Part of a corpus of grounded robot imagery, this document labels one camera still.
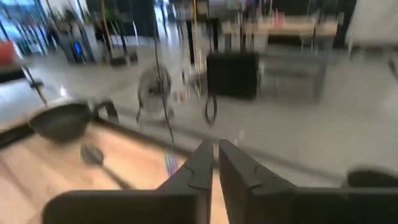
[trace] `pan handle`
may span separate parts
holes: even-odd
[[[111,100],[102,101],[101,103],[97,103],[94,105],[93,110],[91,111],[91,118],[95,118],[98,116],[98,111],[102,108],[106,109],[109,118],[118,119],[118,112],[114,107],[114,104]]]

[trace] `red object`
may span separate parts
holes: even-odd
[[[14,63],[15,59],[14,44],[11,41],[0,42],[0,64],[9,65]]]

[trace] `black frying pan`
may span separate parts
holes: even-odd
[[[35,115],[29,121],[29,125],[36,133],[49,140],[72,141],[85,133],[90,119],[104,107],[109,116],[118,117],[111,101],[98,103],[92,110],[87,102],[74,102],[50,108]]]

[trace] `gray floor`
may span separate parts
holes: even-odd
[[[61,95],[107,96],[137,110],[137,83],[155,62],[153,49],[153,42],[141,40],[139,63],[131,67],[71,66],[59,53],[35,58],[31,71],[61,88]],[[180,74],[181,69],[189,69],[188,51],[186,42],[184,48],[180,46],[177,31],[162,38],[160,56],[172,76],[173,91],[183,89]],[[182,104],[174,103],[173,126],[229,139],[297,185],[337,186],[348,169],[363,164],[398,170],[398,84],[386,59],[364,54],[350,61],[344,52],[335,52],[331,61],[320,103],[309,97],[311,86],[306,81],[278,80],[276,98],[273,80],[264,80],[254,101],[220,98],[213,127],[203,120],[203,99],[193,96]],[[1,92],[2,98],[4,94],[12,101],[12,95],[19,93]],[[165,128],[139,127],[134,113],[123,119],[143,132],[169,139]],[[200,141],[177,134],[176,142],[192,142],[195,148]]]

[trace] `frying pan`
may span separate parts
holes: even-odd
[[[29,126],[39,135],[55,142],[66,142],[81,137],[90,119],[106,108],[108,116],[117,118],[118,114],[112,101],[103,101],[91,110],[87,102],[73,102],[50,108],[35,115]]]

